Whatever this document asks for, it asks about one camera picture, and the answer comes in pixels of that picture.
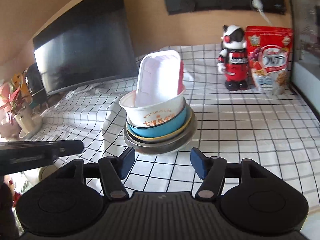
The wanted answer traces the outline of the yellow rimmed white bowl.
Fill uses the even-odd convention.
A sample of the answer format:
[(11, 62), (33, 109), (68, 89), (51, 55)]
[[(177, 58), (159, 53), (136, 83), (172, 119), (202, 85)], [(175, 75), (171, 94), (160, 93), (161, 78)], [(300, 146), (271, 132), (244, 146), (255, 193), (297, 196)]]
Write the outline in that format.
[(133, 138), (143, 142), (161, 142), (181, 134), (191, 123), (194, 111), (186, 105), (181, 113), (158, 126), (138, 128), (126, 122), (126, 130)]

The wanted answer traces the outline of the stainless steel bowl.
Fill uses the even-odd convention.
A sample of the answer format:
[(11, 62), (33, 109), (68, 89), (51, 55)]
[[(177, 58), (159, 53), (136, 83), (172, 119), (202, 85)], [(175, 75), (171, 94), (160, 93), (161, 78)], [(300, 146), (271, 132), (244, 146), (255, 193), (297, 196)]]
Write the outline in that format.
[(159, 154), (173, 152), (172, 150), (174, 148), (174, 143), (176, 141), (178, 141), (178, 139), (181, 137), (181, 134), (173, 137), (172, 139), (166, 140), (166, 141), (149, 143), (149, 142), (139, 141), (139, 140), (133, 138), (127, 132), (126, 125), (124, 126), (124, 141), (127, 144), (127, 146), (134, 148), (136, 150), (136, 152), (138, 152), (138, 153), (148, 154), (148, 155), (159, 155)]

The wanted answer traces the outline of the blue enamel bowl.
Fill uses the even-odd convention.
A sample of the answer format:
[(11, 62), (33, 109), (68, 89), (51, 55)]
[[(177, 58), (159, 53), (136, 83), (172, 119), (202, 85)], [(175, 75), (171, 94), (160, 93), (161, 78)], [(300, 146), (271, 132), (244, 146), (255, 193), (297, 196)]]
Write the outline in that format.
[(166, 114), (165, 117), (155, 117), (146, 121), (143, 127), (132, 123), (129, 116), (126, 116), (128, 128), (137, 136), (145, 138), (157, 138), (167, 136), (186, 127), (189, 120), (187, 117), (187, 104), (183, 99), (183, 107), (177, 114)]

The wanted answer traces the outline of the white paper noodle cup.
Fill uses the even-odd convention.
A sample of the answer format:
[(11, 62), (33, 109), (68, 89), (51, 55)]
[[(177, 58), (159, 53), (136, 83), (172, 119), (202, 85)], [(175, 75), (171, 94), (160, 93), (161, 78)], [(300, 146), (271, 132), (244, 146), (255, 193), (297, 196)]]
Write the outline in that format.
[(185, 85), (180, 94), (165, 102), (147, 106), (135, 106), (136, 90), (124, 95), (120, 101), (120, 107), (125, 109), (131, 124), (136, 127), (156, 126), (169, 121), (184, 109), (185, 101), (183, 94)]

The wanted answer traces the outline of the red white plastic tray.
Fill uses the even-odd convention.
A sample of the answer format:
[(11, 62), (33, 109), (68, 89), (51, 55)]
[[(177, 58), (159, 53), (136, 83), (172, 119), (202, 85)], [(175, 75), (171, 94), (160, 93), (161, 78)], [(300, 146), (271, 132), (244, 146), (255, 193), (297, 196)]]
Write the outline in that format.
[(183, 90), (183, 64), (175, 50), (146, 55), (139, 67), (136, 107), (168, 101)]

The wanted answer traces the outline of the potted pink plant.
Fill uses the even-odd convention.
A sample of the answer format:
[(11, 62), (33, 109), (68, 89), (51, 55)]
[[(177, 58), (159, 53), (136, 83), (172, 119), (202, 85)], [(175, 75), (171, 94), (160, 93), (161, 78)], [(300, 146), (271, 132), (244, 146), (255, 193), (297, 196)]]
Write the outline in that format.
[(40, 131), (42, 116), (33, 113), (32, 102), (24, 73), (1, 83), (1, 141), (27, 140)]

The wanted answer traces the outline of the white black grid tablecloth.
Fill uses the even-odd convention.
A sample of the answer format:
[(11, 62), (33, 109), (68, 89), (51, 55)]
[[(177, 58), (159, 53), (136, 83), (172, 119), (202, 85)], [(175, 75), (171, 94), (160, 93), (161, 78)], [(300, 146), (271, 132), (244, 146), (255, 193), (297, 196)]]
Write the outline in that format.
[[(319, 122), (297, 95), (278, 96), (251, 88), (229, 92), (217, 72), (218, 44), (176, 46), (184, 62), (184, 97), (197, 118), (191, 141), (176, 152), (153, 156), (136, 154), (124, 180), (133, 191), (190, 191), (200, 178), (190, 163), (190, 150), (230, 163), (249, 158), (283, 179), (319, 207)], [(33, 139), (78, 139), (84, 143), (79, 158), (96, 163), (125, 150), (125, 111), (119, 100), (135, 90), (134, 77), (87, 85), (69, 92), (43, 113), (42, 127)]]

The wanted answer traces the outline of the red panda robot toy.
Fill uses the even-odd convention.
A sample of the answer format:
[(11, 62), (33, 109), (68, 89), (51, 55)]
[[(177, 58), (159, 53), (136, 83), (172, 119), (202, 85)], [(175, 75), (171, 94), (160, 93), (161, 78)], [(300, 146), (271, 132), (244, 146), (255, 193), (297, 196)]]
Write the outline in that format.
[(248, 56), (244, 30), (238, 25), (224, 25), (221, 40), (217, 67), (226, 77), (225, 87), (232, 92), (247, 90)]

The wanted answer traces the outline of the black computer monitor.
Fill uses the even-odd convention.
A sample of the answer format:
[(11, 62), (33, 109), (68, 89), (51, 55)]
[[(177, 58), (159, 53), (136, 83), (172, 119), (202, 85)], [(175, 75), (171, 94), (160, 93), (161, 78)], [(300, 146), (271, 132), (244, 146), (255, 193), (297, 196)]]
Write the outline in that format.
[(83, 0), (33, 39), (48, 95), (138, 74), (124, 0)]

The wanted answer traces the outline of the red Calbee cereal bag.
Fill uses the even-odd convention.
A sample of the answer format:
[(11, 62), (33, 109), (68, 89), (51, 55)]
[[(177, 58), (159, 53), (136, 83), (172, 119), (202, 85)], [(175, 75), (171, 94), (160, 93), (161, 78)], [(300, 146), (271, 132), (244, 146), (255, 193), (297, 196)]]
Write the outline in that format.
[(293, 46), (293, 30), (271, 26), (248, 26), (245, 30), (248, 64), (257, 90), (283, 94)]

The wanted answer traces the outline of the white power plug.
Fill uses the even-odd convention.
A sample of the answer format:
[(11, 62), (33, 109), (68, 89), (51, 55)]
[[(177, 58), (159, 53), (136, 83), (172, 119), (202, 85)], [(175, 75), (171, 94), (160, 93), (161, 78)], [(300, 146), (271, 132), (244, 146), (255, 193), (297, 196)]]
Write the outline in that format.
[(268, 23), (269, 26), (272, 26), (272, 22), (267, 18), (264, 13), (264, 6), (261, 0), (252, 0), (251, 2), (253, 8), (260, 14), (260, 16)]

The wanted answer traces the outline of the black wall power strip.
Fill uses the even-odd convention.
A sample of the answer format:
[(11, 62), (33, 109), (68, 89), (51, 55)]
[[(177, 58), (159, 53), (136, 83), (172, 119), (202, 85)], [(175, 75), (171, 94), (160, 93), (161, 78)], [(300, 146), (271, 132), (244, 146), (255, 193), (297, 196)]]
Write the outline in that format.
[[(164, 0), (169, 15), (208, 10), (253, 10), (253, 0)], [(285, 0), (261, 0), (264, 12), (284, 15)]]

